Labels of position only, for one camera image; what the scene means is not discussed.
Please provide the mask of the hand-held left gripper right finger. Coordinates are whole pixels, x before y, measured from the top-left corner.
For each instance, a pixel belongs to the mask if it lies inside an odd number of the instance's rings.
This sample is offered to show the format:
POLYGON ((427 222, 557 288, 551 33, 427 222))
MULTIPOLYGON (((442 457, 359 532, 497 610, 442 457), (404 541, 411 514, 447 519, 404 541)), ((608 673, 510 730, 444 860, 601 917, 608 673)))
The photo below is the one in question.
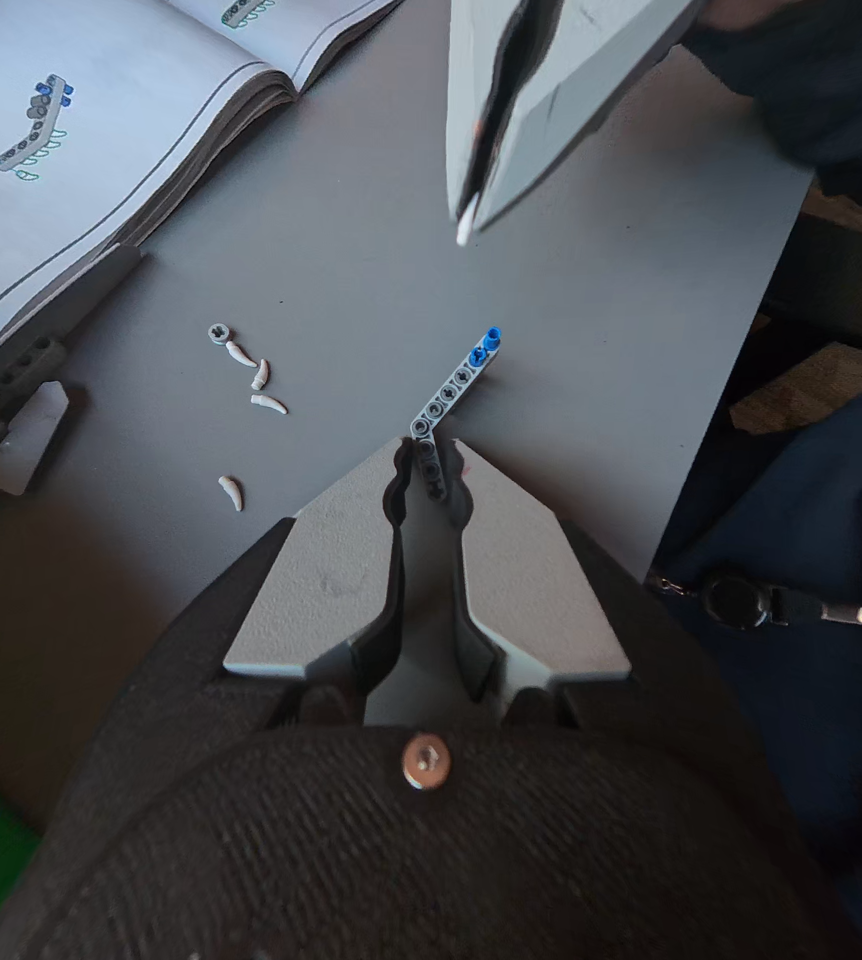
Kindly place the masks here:
POLYGON ((454 652, 471 702, 622 682, 631 663, 554 512, 460 439, 449 446, 454 652))

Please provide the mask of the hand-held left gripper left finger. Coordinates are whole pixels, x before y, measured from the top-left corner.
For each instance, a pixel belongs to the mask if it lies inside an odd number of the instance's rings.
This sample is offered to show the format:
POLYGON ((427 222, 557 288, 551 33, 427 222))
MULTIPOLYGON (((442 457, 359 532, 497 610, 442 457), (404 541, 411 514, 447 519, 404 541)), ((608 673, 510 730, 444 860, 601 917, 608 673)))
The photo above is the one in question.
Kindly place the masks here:
POLYGON ((222 665, 365 700, 400 656, 413 441, 393 438, 287 518, 222 665))

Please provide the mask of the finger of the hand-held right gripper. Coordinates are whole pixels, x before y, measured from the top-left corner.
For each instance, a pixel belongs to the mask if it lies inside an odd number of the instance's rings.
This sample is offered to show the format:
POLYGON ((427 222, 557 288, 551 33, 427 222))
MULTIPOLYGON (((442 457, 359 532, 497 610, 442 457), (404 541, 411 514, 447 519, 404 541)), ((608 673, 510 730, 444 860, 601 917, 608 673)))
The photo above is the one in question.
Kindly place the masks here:
POLYGON ((503 60, 527 5, 450 3, 445 161, 448 209, 456 222, 484 190, 500 119, 503 60))
POLYGON ((704 6, 473 2, 473 233, 501 217, 602 126, 704 6))

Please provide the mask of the grey angled lego beam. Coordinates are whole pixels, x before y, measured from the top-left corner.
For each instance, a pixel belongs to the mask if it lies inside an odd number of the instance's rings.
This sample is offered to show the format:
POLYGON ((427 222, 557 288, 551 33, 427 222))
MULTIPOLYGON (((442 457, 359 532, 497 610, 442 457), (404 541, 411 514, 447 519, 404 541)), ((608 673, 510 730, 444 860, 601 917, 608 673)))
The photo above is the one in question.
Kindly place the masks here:
MULTIPOLYGON (((474 347, 481 345, 482 338, 474 347)), ((467 354, 412 421, 411 437, 417 468, 425 491, 432 502, 443 503, 448 496, 444 471, 437 451, 435 430, 480 379, 483 371, 498 353, 500 346, 497 350, 489 352, 487 362, 481 368, 468 366, 467 354)))

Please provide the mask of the lego instruction booklet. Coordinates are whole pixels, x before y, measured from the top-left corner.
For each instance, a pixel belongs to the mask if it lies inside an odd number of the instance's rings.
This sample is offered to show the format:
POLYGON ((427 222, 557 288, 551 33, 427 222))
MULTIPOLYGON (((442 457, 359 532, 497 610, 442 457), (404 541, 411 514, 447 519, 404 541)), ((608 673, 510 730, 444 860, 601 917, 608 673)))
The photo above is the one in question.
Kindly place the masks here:
POLYGON ((0 1, 0 344, 388 1, 0 1))

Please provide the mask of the person's right forearm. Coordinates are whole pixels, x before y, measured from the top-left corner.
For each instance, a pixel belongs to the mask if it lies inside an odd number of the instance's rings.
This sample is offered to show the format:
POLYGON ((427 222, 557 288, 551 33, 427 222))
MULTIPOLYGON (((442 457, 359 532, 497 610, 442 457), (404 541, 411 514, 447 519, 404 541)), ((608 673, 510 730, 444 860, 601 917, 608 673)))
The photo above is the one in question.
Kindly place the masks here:
POLYGON ((862 207, 862 1, 707 2, 681 43, 825 195, 862 207))

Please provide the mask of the grey lego assembly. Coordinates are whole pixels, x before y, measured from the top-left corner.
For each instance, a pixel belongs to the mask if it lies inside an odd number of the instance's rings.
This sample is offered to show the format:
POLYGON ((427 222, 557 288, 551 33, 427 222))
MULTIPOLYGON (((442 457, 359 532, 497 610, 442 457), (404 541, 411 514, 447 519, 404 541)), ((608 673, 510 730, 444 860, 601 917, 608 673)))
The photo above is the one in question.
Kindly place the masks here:
POLYGON ((28 490, 69 411, 57 378, 65 341, 143 256, 138 245, 111 245, 0 335, 0 495, 17 498, 28 490))

